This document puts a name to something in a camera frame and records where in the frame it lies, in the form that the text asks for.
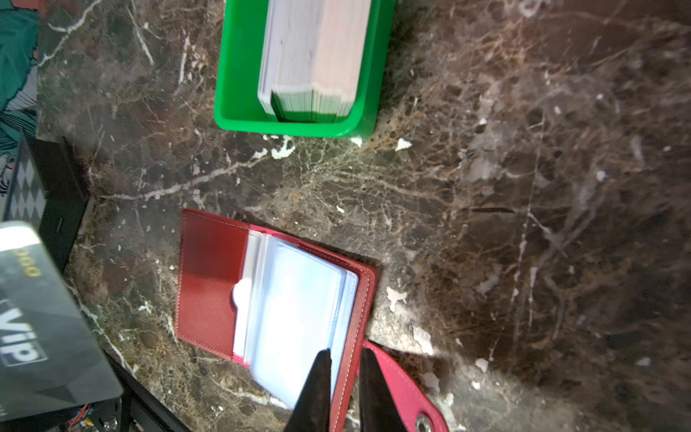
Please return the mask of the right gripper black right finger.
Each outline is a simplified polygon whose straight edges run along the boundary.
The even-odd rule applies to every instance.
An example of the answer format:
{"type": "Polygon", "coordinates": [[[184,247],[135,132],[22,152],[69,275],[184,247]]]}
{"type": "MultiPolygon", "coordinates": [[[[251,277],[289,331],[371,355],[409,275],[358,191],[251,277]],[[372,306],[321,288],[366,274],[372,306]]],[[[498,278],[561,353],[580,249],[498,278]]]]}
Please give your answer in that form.
{"type": "Polygon", "coordinates": [[[359,412],[363,432],[406,432],[376,355],[364,348],[359,365],[359,412]]]}

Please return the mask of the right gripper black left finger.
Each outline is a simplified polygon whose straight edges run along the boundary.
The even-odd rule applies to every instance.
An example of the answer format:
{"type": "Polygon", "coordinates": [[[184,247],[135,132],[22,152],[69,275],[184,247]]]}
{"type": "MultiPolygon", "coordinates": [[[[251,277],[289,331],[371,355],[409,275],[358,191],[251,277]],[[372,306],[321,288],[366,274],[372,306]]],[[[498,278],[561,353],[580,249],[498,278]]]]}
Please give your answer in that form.
{"type": "Polygon", "coordinates": [[[315,357],[284,432],[327,432],[331,404],[331,357],[325,349],[315,357]]]}

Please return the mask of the green plastic tray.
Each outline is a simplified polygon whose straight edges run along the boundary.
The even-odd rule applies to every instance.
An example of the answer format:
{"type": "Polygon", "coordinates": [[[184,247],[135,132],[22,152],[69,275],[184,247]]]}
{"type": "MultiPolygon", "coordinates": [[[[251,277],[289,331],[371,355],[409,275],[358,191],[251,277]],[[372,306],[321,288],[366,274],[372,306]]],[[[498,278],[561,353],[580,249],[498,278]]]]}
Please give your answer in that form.
{"type": "Polygon", "coordinates": [[[327,139],[370,137],[377,122],[395,5],[394,1],[372,2],[357,97],[349,117],[333,123],[304,123],[278,122],[265,112],[257,98],[269,3],[228,1],[222,27],[215,122],[225,131],[327,139]]]}

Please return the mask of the stack of credit cards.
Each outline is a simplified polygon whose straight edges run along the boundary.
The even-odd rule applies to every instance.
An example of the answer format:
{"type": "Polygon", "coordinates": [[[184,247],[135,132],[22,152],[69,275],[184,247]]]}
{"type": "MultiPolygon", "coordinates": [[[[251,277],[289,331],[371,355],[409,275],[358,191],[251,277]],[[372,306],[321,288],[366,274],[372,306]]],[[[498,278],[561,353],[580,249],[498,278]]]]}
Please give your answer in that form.
{"type": "Polygon", "coordinates": [[[271,1],[257,98],[280,122],[337,122],[356,102],[370,1],[271,1]]]}

